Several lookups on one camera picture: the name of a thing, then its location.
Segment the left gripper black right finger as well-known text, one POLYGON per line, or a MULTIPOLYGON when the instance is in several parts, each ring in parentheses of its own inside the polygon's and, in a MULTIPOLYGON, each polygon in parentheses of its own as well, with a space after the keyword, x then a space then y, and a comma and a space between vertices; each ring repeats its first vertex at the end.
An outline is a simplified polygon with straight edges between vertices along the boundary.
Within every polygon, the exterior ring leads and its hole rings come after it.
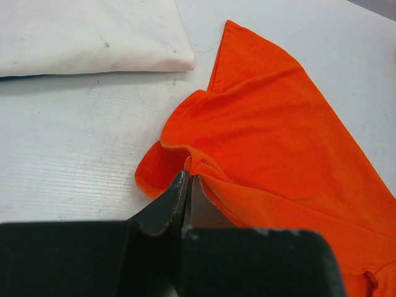
POLYGON ((234 228, 217 206, 207 197, 199 175, 194 175, 188 185, 184 227, 193 228, 234 228))

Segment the orange t shirt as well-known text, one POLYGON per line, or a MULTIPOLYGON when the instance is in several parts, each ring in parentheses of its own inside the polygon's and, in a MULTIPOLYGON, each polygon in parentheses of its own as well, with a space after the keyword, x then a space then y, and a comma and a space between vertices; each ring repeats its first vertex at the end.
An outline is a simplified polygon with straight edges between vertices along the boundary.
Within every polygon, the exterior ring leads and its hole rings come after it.
POLYGON ((232 21, 134 179, 154 199, 181 170, 238 226, 318 231, 348 296, 395 295, 395 197, 299 62, 232 21))

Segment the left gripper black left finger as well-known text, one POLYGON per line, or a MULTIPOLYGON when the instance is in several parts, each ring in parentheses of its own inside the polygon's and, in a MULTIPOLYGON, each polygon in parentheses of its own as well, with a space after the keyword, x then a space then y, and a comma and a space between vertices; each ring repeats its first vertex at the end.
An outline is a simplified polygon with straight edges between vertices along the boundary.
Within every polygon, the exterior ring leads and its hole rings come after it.
POLYGON ((177 173, 159 197, 126 221, 128 235, 178 237, 184 221, 188 185, 189 173, 177 173))

